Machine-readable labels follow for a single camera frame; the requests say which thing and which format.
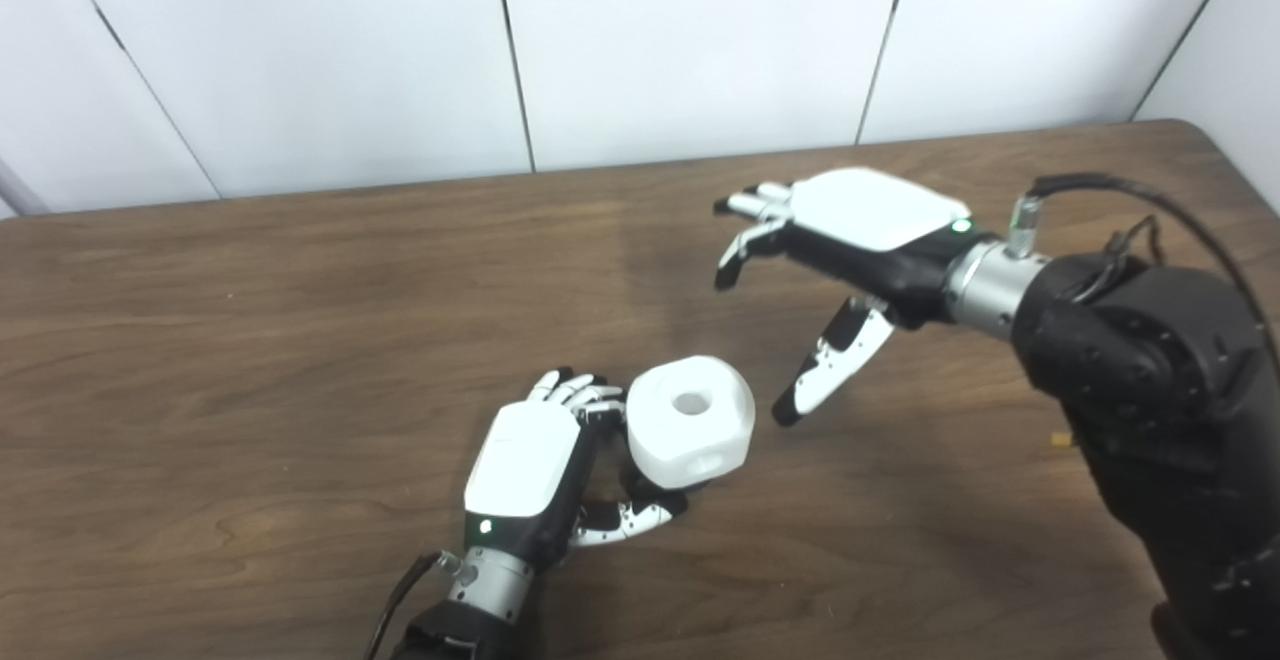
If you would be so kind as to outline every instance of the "wood grain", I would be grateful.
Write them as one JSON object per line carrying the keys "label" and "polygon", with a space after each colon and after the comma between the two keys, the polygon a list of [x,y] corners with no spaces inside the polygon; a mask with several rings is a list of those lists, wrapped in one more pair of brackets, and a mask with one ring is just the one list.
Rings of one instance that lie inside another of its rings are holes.
{"label": "wood grain", "polygon": [[[628,381],[704,353],[755,388],[748,464],[549,574],[538,656],[1157,657],[1138,542],[1052,449],[1064,423],[1007,347],[905,333],[814,417],[767,422],[847,292],[759,262],[717,295],[741,223],[709,207],[849,164],[989,226],[1037,174],[1151,182],[1276,310],[1280,221],[1171,122],[14,219],[0,656],[356,657],[412,555],[458,546],[498,405],[554,365]],[[1096,249],[1139,212],[1053,200],[1044,247]]]}

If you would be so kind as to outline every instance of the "fingertip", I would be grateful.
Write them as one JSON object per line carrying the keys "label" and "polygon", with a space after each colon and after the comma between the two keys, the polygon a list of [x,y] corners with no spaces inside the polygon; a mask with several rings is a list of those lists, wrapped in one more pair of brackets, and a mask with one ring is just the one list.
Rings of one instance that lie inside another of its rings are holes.
{"label": "fingertip", "polygon": [[796,411],[796,388],[791,386],[783,391],[782,397],[773,404],[773,420],[782,427],[791,427],[800,422],[804,414]]}

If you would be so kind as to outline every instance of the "silver cylindrical joint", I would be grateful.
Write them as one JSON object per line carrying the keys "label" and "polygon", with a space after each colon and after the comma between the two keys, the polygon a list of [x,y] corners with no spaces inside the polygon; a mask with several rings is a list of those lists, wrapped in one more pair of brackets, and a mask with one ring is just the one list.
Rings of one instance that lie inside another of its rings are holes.
{"label": "silver cylindrical joint", "polygon": [[472,547],[449,588],[449,600],[515,624],[525,595],[534,582],[534,568],[499,550]]}
{"label": "silver cylindrical joint", "polygon": [[947,274],[951,318],[965,327],[1009,342],[1018,306],[1048,258],[1014,258],[1004,240],[979,242]]}
{"label": "silver cylindrical joint", "polygon": [[1024,194],[1014,203],[1014,217],[1009,221],[1009,246],[1005,255],[1021,260],[1036,247],[1036,229],[1039,226],[1039,208],[1043,200]]}

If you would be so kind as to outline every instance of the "robotic finger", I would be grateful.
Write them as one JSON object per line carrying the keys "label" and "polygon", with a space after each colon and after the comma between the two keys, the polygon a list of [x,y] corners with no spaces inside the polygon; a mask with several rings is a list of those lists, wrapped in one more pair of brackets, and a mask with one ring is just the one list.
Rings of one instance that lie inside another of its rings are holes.
{"label": "robotic finger", "polygon": [[669,523],[687,509],[685,492],[669,492],[652,501],[586,501],[570,545],[590,547],[622,542]]}
{"label": "robotic finger", "polygon": [[813,413],[872,359],[892,333],[892,324],[877,308],[876,301],[850,297],[841,303],[800,365],[795,382],[774,402],[773,420],[781,426],[794,426]]}

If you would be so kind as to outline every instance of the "robotic hand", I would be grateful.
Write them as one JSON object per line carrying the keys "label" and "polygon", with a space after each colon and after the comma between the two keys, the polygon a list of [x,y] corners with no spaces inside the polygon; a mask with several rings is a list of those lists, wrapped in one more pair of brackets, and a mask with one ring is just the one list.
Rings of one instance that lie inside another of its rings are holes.
{"label": "robotic hand", "polygon": [[466,556],[416,560],[397,585],[365,654],[371,660],[396,606],[433,567],[453,576],[442,602],[416,615],[397,660],[518,656],[516,623],[535,578],[572,547],[618,542],[687,508],[684,492],[650,489],[631,501],[584,501],[603,437],[625,422],[622,388],[571,368],[540,377],[527,399],[498,411],[465,491]]}
{"label": "robotic hand", "polygon": [[[1165,267],[1147,217],[1097,255],[1033,253],[1042,201],[1116,191],[1185,224],[1233,283]],[[764,183],[716,205],[759,221],[716,274],[727,290],[755,255],[787,255],[867,292],[840,306],[774,405],[795,423],[876,353],[891,327],[961,324],[1010,342],[1061,402],[1111,514],[1147,546],[1169,601],[1152,625],[1174,660],[1280,657],[1280,382],[1244,278],[1174,201],[1103,174],[1041,178],[1009,240],[959,200],[868,168]],[[1129,255],[1147,230],[1156,265]]]}

